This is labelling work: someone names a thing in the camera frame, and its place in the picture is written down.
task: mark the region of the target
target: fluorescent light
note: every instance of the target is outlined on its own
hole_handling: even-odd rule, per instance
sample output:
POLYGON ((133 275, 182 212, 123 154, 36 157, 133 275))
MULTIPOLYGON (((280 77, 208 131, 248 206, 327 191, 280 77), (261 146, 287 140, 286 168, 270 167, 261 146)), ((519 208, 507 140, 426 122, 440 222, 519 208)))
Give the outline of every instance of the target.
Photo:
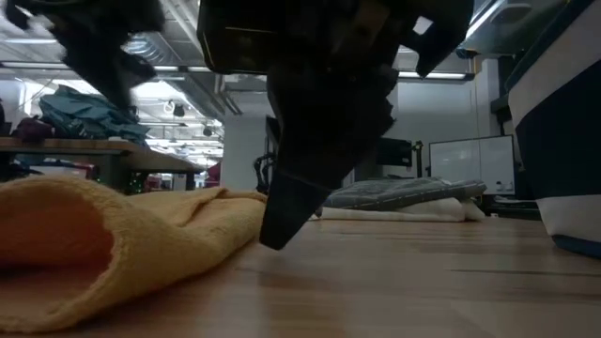
POLYGON ((100 92, 96 90, 93 86, 91 86, 88 82, 84 80, 53 80, 54 84, 57 85, 66 85, 71 88, 76 89, 80 93, 84 94, 95 94, 98 95, 100 92))
POLYGON ((183 76, 157 76, 154 80, 158 81, 186 81, 186 78, 183 76))
POLYGON ((2 63, 3 68, 13 69, 69 69, 65 64, 48 62, 8 61, 2 63))
POLYGON ((154 70, 156 71, 178 71, 178 66, 155 66, 154 70))
POLYGON ((188 127, 185 123, 177 123, 177 122, 140 122, 138 123, 142 126, 154 126, 154 127, 188 127))
POLYGON ((162 100, 174 100, 180 99, 186 100, 186 95, 177 89, 173 88, 170 84, 159 81, 159 82, 147 82, 136 86, 132 92, 134 97, 138 100, 142 98, 151 99, 162 99, 162 100))
MULTIPOLYGON (((420 79, 420 74, 415 71, 399 71, 398 72, 399 79, 420 79)), ((462 73, 443 73, 443 72, 432 72, 429 73, 426 79, 433 80, 464 80, 466 78, 466 74, 462 73)))
POLYGON ((210 72, 207 67, 188 67, 189 72, 210 72))
POLYGON ((5 38, 5 43, 14 44, 53 44, 56 43, 54 38, 5 38))
POLYGON ((495 11, 497 9, 499 9, 499 7, 505 2, 505 0, 497 0, 496 3, 494 3, 484 14, 482 14, 482 16, 480 16, 480 18, 478 18, 475 22, 473 22, 470 25, 470 28, 468 29, 468 34, 466 34, 466 39, 468 39, 469 37, 471 37, 476 30, 478 30, 478 28, 480 28, 480 26, 482 26, 486 20, 488 20, 488 18, 490 18, 491 15, 493 15, 495 13, 495 11))
POLYGON ((219 140, 176 140, 173 139, 146 139, 149 146, 219 146, 219 140))

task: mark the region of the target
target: desk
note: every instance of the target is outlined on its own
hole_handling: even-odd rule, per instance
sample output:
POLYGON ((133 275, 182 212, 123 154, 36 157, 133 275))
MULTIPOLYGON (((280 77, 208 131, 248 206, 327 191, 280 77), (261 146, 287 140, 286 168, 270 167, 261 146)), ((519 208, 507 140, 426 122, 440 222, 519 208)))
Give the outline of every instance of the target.
POLYGON ((540 222, 328 221, 44 338, 597 338, 600 316, 601 262, 540 222))
POLYGON ((95 164, 100 168, 100 181, 116 190, 123 190, 132 172, 186 174, 186 189, 193 190, 194 174, 204 170, 143 146, 107 140, 47 139, 40 145, 29 145, 16 138, 0 137, 0 153, 45 154, 59 160, 95 164))

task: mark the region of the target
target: table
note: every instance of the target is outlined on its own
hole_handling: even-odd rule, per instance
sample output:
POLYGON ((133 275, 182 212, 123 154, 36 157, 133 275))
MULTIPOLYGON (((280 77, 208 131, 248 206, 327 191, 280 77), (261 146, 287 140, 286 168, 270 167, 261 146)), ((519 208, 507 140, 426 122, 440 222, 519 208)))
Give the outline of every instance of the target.
POLYGON ((193 190, 194 174, 204 171, 192 162, 121 141, 47 139, 42 144, 29 145, 13 137, 0 137, 0 153, 46 154, 95 164, 100 168, 100 181, 118 191, 129 184, 132 172, 185 174, 186 189, 193 190))
POLYGON ((596 338, 600 282, 540 222, 314 222, 44 338, 596 338))

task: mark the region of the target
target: wooden table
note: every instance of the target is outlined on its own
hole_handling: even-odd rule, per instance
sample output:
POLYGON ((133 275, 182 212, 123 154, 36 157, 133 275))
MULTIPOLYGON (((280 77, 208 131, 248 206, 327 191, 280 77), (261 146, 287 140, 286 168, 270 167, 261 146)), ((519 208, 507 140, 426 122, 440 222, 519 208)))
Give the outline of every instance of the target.
POLYGON ((601 262, 540 222, 315 222, 44 337, 597 338, 600 317, 601 262))
POLYGON ((0 137, 0 153, 45 154, 60 160, 95 164, 100 168, 100 180, 117 190, 129 183, 131 172, 185 174, 186 187, 192 190, 194 174, 203 171, 192 162, 131 142, 47 139, 40 145, 29 145, 13 137, 0 137))

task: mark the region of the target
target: ceiling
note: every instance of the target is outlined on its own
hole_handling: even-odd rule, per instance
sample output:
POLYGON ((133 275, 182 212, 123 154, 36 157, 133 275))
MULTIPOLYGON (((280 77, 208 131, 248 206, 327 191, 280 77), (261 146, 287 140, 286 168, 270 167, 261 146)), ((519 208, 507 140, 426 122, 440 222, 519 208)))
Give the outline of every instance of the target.
MULTIPOLYGON (((4 5, 5 1, 0 0, 0 4, 4 5)), ((144 45, 145 53, 152 55, 151 62, 155 65, 203 65, 200 44, 195 37, 199 1, 161 0, 161 2, 167 19, 163 32, 136 37, 135 46, 144 45)), ((495 3, 497 0, 475 0, 474 14, 482 14, 495 3)), ((532 9, 528 15, 515 23, 484 21, 466 40, 464 47, 475 49, 481 54, 513 54, 527 48, 565 0, 502 1, 502 5, 515 3, 527 4, 532 9)), ((59 62, 62 48, 53 42, 52 36, 43 25, 42 19, 36 19, 32 30, 23 32, 0 15, 0 61, 59 62)), ((417 54, 402 48, 395 65, 400 69, 414 69, 417 59, 417 54)), ((468 62, 453 54, 440 64, 437 70, 466 72, 468 62)), ((50 81, 51 79, 64 81, 78 79, 68 70, 58 72, 0 69, 0 78, 14 77, 49 87, 57 85, 50 81)), ((204 136, 202 133, 204 128, 209 128, 214 131, 211 137, 219 139, 220 135, 223 136, 223 126, 219 121, 223 121, 228 115, 272 114, 265 93, 265 80, 265 77, 248 75, 228 75, 222 78, 212 73, 166 74, 162 75, 158 82, 148 84, 146 89, 150 87, 167 89, 154 90, 152 95, 146 93, 136 99, 139 99, 140 117, 145 122, 166 123, 173 122, 175 119, 177 122, 181 121, 189 125, 187 128, 153 128, 149 135, 154 138, 198 141, 200 135, 204 136), (170 100, 184 105, 184 117, 174 118, 170 106, 165 108, 165 105, 171 104, 170 100)), ((82 89, 85 84, 80 82, 74 86, 82 89)))

